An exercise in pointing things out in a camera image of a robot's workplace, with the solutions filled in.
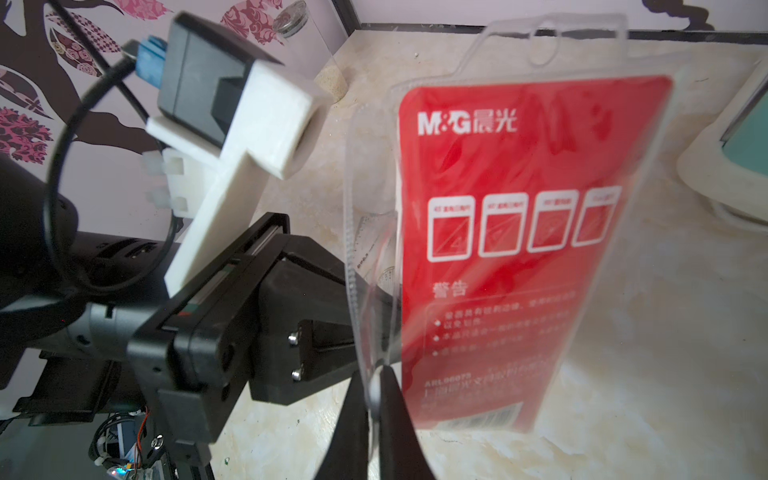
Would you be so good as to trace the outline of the red ruler set package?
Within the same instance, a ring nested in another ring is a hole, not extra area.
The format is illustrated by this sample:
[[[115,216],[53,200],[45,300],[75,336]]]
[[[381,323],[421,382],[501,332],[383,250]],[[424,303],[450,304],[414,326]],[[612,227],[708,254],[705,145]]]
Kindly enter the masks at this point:
[[[687,62],[634,48],[619,15],[497,21],[453,72],[356,111],[347,258],[357,217],[398,216],[399,330],[376,365],[358,347],[377,423],[389,365],[417,428],[532,427]]]

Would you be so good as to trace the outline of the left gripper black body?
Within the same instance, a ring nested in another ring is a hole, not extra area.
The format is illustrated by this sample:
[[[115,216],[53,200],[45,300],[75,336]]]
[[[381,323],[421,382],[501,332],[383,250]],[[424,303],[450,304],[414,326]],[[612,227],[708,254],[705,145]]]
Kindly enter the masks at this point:
[[[210,446],[252,373],[256,290],[289,231],[288,215],[263,215],[128,342],[127,358],[164,439],[172,479],[213,476]]]

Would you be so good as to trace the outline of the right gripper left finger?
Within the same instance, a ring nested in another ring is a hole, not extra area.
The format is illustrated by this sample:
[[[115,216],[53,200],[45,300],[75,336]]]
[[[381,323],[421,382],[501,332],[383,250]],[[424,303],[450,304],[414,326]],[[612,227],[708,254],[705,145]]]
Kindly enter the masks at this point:
[[[359,372],[350,380],[331,442],[315,480],[368,478],[369,414]]]

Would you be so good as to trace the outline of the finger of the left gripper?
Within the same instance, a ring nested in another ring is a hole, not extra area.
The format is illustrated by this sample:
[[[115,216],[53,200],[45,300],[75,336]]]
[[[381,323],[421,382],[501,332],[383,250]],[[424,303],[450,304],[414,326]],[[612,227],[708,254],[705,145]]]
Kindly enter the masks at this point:
[[[358,370],[344,263],[315,240],[279,234],[277,258],[257,288],[251,347],[255,401],[290,405]]]

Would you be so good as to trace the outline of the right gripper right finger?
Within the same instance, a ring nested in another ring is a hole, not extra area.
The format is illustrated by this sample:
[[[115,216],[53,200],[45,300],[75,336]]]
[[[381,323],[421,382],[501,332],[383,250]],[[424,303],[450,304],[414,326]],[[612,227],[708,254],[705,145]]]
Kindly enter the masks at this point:
[[[396,375],[389,365],[382,367],[379,382],[380,478],[435,480],[420,447]]]

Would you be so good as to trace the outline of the clear plastic ruler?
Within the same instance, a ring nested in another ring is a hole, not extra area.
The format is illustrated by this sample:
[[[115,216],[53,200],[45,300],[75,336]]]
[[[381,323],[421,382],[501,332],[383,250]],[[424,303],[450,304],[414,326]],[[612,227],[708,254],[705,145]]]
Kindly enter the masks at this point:
[[[391,335],[399,330],[397,227],[394,211],[367,213],[355,219],[350,231],[348,300],[360,361],[368,366],[387,358]]]

